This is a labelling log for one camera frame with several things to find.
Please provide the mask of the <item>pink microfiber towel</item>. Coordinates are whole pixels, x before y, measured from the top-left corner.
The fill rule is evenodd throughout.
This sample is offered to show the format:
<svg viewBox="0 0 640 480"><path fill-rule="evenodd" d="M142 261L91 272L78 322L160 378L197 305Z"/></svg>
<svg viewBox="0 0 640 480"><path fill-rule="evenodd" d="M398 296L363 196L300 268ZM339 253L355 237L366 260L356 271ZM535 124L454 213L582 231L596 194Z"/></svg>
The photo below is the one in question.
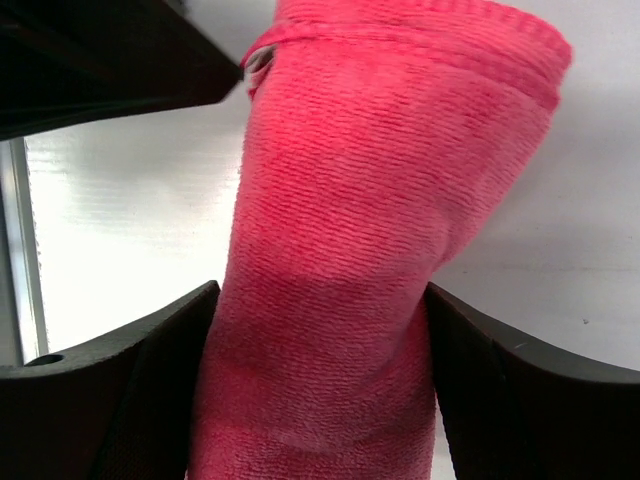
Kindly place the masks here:
<svg viewBox="0 0 640 480"><path fill-rule="evenodd" d="M281 1L245 55L191 479L427 479L424 291L549 130L572 50L494 1Z"/></svg>

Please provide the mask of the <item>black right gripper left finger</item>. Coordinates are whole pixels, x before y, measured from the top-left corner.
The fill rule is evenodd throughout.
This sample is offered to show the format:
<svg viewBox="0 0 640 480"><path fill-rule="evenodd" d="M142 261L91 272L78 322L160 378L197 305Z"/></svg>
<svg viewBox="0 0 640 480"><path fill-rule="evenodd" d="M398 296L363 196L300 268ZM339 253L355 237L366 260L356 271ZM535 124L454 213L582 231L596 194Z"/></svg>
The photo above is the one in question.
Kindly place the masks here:
<svg viewBox="0 0 640 480"><path fill-rule="evenodd" d="M220 288L1 369L4 479L182 479L198 366Z"/></svg>

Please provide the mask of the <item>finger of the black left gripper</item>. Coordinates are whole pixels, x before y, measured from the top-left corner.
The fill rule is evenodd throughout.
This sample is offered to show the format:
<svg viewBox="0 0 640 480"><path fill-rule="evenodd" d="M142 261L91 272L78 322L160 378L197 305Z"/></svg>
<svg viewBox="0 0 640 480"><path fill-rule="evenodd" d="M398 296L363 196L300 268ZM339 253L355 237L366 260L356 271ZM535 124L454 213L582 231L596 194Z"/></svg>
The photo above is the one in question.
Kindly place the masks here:
<svg viewBox="0 0 640 480"><path fill-rule="evenodd" d="M4 1L1 138L217 104L239 65L184 1Z"/></svg>

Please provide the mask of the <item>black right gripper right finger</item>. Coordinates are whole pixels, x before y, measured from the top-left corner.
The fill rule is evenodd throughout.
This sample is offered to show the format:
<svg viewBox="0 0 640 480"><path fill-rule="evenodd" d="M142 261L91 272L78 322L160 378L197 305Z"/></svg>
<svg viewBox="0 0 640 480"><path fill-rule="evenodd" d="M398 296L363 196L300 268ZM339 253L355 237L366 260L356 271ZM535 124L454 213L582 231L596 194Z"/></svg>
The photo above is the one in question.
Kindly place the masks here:
<svg viewBox="0 0 640 480"><path fill-rule="evenodd" d="M638 371L553 346L436 285L424 299L457 478L638 478Z"/></svg>

